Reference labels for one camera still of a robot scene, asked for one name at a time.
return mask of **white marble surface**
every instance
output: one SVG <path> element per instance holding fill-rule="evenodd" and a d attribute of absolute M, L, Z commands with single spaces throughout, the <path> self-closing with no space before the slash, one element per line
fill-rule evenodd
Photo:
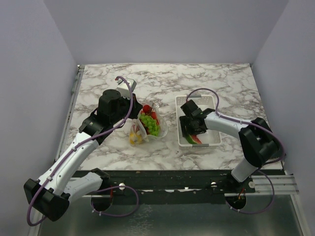
<path fill-rule="evenodd" d="M 197 153 L 179 149 L 175 96 L 211 88 L 220 96 L 220 111 L 238 118 L 266 115 L 248 64 L 100 64 L 87 65 L 82 79 L 67 146 L 82 121 L 97 107 L 106 89 L 115 89 L 116 76 L 135 79 L 137 99 L 152 100 L 168 124 L 165 138 L 132 147 L 130 121 L 113 132 L 80 166 L 81 170 L 215 170 L 233 169 L 244 157 L 240 142 L 221 134 L 222 145 Z M 281 163 L 266 167 L 282 169 Z"/>

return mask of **watermelon slice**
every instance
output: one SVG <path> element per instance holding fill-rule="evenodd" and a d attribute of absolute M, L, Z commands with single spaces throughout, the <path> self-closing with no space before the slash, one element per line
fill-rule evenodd
<path fill-rule="evenodd" d="M 187 135 L 186 140 L 190 144 L 202 144 L 202 142 L 198 139 L 197 135 Z"/>

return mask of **white wall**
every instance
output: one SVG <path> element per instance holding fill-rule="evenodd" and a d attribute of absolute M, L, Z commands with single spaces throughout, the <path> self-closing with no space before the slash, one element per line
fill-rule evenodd
<path fill-rule="evenodd" d="M 287 152 L 315 234 L 315 1 L 290 0 L 253 64 L 272 129 Z"/>
<path fill-rule="evenodd" d="M 45 0 L 80 64 L 251 63 L 287 0 Z"/>
<path fill-rule="evenodd" d="M 0 235 L 27 235 L 23 185 L 53 163 L 77 71 L 42 0 L 0 7 Z"/>

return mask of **black metal frame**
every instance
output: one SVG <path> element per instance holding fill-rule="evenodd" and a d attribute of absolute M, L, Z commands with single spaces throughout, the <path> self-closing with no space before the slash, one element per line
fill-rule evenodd
<path fill-rule="evenodd" d="M 89 171 L 77 171 L 73 177 L 83 177 Z M 211 183 L 219 183 L 225 180 L 230 174 L 230 170 L 191 170 L 191 171 L 103 171 L 104 181 L 100 189 L 109 186 L 118 186 L 124 183 L 136 189 L 140 204 L 164 205 L 164 204 L 225 204 L 225 193 L 236 192 L 245 188 L 247 193 L 255 192 L 248 183 L 251 178 L 246 180 L 234 191 L 228 188 L 212 187 Z M 267 175 L 285 175 L 284 170 L 264 170 Z M 192 191 L 179 191 L 185 188 Z M 102 193 L 91 193 L 90 195 L 104 195 L 106 197 L 92 197 L 95 206 L 99 210 L 105 210 L 108 207 L 108 201 L 111 191 Z M 129 190 L 113 191 L 114 205 L 133 205 L 135 204 L 134 193 Z"/>

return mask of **red tomato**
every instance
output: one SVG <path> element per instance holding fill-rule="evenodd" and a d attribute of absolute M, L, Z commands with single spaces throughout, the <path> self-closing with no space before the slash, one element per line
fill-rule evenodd
<path fill-rule="evenodd" d="M 144 105 L 142 110 L 145 112 L 145 114 L 150 112 L 151 107 L 149 105 Z"/>

